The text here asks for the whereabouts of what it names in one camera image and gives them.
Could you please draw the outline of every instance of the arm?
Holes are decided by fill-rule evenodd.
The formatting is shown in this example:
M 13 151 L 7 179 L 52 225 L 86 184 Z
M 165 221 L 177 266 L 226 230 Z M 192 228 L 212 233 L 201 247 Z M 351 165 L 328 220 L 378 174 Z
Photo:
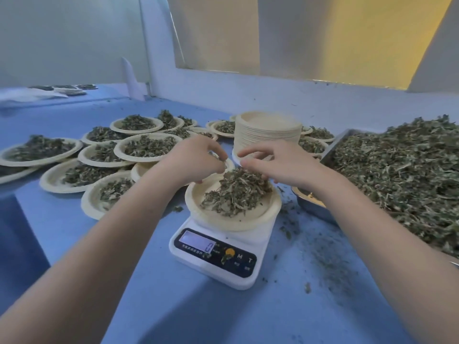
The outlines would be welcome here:
M 335 217 L 382 294 L 406 328 L 423 343 L 455 343 L 459 338 L 459 271 L 411 234 L 342 175 L 325 167 L 298 145 L 260 143 L 242 150 L 262 159 L 241 165 L 275 181 L 311 190 Z
M 0 343 L 99 343 L 164 209 L 224 165 L 215 141 L 180 142 L 0 318 Z

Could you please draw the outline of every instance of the person's left arm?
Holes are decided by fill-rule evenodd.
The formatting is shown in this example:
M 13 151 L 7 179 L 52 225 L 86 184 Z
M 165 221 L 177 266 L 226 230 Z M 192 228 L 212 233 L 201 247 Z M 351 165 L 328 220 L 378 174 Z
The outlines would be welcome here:
M 0 318 L 0 343 L 99 343 L 166 205 L 183 185 L 224 171 L 204 136 L 177 144 Z

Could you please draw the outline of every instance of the blue surface in background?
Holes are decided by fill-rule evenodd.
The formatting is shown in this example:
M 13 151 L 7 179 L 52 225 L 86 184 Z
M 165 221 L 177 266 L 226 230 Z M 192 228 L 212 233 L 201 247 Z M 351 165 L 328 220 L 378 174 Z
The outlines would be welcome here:
M 0 109 L 0 148 L 22 143 L 29 134 L 80 138 L 92 127 L 129 114 L 157 116 L 161 109 L 201 126 L 228 118 L 158 98 L 109 100 Z M 225 140 L 223 147 L 230 154 L 232 141 Z M 53 264 L 96 221 L 81 210 L 80 193 L 43 191 L 41 173 L 0 185 L 0 193 L 16 192 Z M 169 239 L 190 214 L 180 190 L 127 286 L 104 343 L 412 343 L 343 233 L 301 211 L 290 188 L 281 188 L 288 213 L 278 216 L 259 278 L 246 291 L 214 281 L 170 254 Z M 184 210 L 171 211 L 175 205 Z M 290 240 L 281 226 L 291 232 Z

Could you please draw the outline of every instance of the hand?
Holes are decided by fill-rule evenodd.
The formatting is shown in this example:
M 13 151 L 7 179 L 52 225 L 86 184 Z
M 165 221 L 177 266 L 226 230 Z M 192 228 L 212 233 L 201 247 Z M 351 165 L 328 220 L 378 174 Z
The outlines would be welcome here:
M 334 173 L 298 144 L 285 140 L 253 144 L 240 150 L 237 155 L 245 157 L 251 153 L 256 153 L 254 158 L 241 160 L 242 167 L 289 186 L 313 191 L 319 184 L 325 183 L 324 178 L 329 173 Z M 262 160 L 269 155 L 273 155 L 270 161 Z
M 214 151 L 220 161 L 209 154 Z M 225 171 L 226 152 L 218 142 L 202 135 L 192 136 L 180 141 L 156 167 L 163 168 L 168 176 L 174 176 L 182 186 L 191 182 L 200 182 L 213 173 Z

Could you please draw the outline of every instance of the person's left hand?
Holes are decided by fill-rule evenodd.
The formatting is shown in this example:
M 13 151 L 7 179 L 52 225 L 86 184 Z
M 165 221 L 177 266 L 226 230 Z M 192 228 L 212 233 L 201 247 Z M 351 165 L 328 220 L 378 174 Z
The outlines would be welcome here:
M 219 161 L 209 151 L 214 151 L 221 160 Z M 213 173 L 223 173 L 225 171 L 223 161 L 227 158 L 228 155 L 218 142 L 203 135 L 195 135 L 176 144 L 158 165 L 166 167 L 169 174 L 176 176 L 183 185 L 186 185 L 200 182 Z

